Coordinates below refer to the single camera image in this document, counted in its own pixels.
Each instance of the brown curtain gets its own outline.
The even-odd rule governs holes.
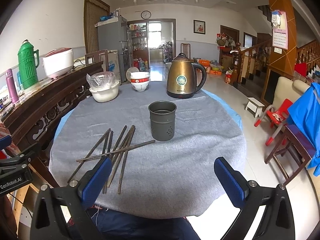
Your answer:
[[[98,29],[94,26],[100,17],[109,15],[110,6],[101,0],[84,0],[84,44],[86,53],[99,50]]]

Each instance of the plastic bag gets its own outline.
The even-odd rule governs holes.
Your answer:
[[[90,88],[95,91],[108,90],[111,86],[119,82],[113,72],[105,71],[93,74],[90,76],[87,74],[87,82]]]

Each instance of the gray refrigerator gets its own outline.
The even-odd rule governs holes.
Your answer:
[[[121,82],[126,81],[125,73],[131,67],[132,43],[127,20],[122,16],[109,19],[98,27],[99,50],[117,50]]]

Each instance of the screw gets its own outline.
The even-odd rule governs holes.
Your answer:
[[[279,184],[279,188],[280,189],[285,189],[285,185],[283,185],[282,183]]]
[[[255,182],[254,180],[250,180],[250,181],[249,181],[249,185],[250,185],[251,187],[256,187],[258,184],[257,184],[257,182]]]
[[[48,185],[47,185],[47,184],[43,184],[43,185],[40,187],[40,189],[41,189],[42,191],[45,191],[47,188],[48,188]]]
[[[78,181],[77,180],[72,180],[69,182],[70,187],[75,187],[78,185]]]

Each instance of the calendar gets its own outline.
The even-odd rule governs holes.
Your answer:
[[[287,17],[284,11],[280,11],[280,13],[280,25],[272,28],[272,46],[288,49]]]

